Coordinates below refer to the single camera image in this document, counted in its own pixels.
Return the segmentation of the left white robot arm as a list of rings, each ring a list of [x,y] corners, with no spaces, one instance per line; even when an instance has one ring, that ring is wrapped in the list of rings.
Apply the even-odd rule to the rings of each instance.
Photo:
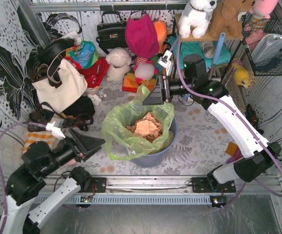
[[[55,149],[44,141],[32,143],[22,155],[23,164],[7,180],[6,211],[0,216],[0,234],[38,234],[48,219],[78,192],[95,194],[97,186],[83,167],[73,168],[63,184],[39,206],[30,210],[35,198],[45,187],[45,178],[75,160],[88,160],[101,150],[105,140],[85,136],[69,129]]]

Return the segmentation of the green plastic trash bag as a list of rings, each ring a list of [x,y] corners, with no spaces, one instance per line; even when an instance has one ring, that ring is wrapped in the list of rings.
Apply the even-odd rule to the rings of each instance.
[[[102,123],[105,150],[111,160],[131,160],[167,148],[174,139],[170,130],[174,106],[143,105],[150,94],[145,85],[138,87],[130,102],[114,107]]]

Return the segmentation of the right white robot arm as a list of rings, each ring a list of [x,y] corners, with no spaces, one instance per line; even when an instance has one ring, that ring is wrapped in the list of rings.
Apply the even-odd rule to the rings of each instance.
[[[257,180],[257,177],[272,165],[278,165],[281,152],[279,143],[270,143],[256,130],[241,113],[219,82],[209,79],[206,65],[200,55],[186,56],[187,73],[179,79],[169,79],[172,63],[171,51],[166,51],[158,60],[166,73],[157,77],[155,88],[143,100],[143,105],[162,105],[170,102],[174,95],[190,93],[193,100],[209,111],[224,126],[239,147],[242,158],[219,166],[207,174],[208,187],[213,192],[221,190],[223,184],[235,179],[244,182]]]

